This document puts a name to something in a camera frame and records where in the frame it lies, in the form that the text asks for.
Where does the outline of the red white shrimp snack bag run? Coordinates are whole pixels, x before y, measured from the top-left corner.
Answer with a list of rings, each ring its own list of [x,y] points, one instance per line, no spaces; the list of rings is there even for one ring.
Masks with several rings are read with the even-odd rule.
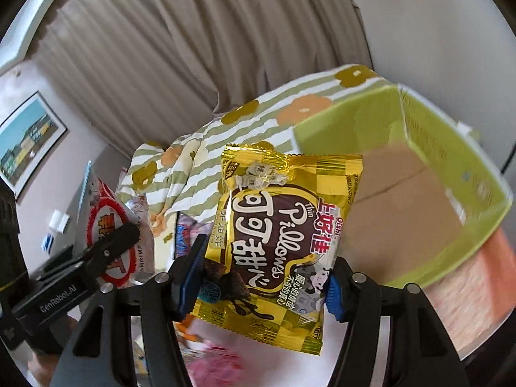
[[[155,270],[154,238],[148,221],[148,205],[144,196],[132,197],[123,203],[94,171],[93,164],[86,165],[78,218],[75,225],[75,249],[86,250],[100,239],[126,223],[136,224],[140,231],[139,241],[114,259],[100,280],[116,287],[130,286],[135,277]]]

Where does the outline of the yellow cocoa pillows snack bag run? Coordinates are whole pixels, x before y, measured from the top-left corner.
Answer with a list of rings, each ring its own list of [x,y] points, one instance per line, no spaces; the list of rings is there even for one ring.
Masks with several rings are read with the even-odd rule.
[[[223,191],[193,315],[257,342],[318,355],[362,158],[232,144],[221,169]]]

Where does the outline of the pink snack bag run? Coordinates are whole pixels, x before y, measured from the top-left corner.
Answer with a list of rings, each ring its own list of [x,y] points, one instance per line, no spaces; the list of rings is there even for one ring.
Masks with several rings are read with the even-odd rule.
[[[195,355],[186,367],[196,386],[236,386],[244,373],[239,354],[214,344]]]

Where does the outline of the green striped floral duvet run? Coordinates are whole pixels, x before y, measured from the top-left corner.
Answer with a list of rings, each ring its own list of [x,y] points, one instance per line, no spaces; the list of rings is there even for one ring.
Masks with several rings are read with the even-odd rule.
[[[230,144],[257,144],[284,154],[362,154],[402,137],[396,86],[364,65],[310,74],[267,92],[168,146],[144,143],[117,189],[128,203],[143,196],[155,268],[173,258],[178,212],[213,221],[221,156]]]

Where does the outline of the framed landscape picture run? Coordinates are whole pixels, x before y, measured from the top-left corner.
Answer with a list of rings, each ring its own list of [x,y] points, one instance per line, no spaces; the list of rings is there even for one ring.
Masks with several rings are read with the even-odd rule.
[[[67,127],[40,92],[35,92],[1,124],[1,179],[18,199]]]

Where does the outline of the green cardboard storage box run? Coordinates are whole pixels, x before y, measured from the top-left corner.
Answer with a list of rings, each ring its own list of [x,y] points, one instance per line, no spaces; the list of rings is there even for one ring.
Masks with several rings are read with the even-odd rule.
[[[484,244],[512,193],[484,150],[412,89],[353,94],[294,128],[305,154],[360,154],[364,171],[339,252],[381,284],[426,287]]]

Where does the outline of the beige curtain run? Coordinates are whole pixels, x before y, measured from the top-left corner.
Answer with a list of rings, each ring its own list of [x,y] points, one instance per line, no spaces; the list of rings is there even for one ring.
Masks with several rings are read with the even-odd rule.
[[[353,0],[55,0],[31,55],[125,155],[306,74],[372,65]]]

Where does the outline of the blue white wall socket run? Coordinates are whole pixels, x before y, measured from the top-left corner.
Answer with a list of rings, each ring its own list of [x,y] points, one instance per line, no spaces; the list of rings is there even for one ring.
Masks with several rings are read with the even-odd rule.
[[[53,235],[51,233],[47,233],[47,235],[45,235],[45,237],[42,241],[42,244],[41,244],[41,248],[44,253],[51,254],[53,241],[54,241]]]

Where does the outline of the white wall switch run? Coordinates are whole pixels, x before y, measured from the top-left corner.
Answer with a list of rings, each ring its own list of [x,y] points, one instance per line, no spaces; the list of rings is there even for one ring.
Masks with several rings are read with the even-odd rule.
[[[48,224],[48,228],[55,233],[64,233],[70,216],[59,210],[54,210]]]

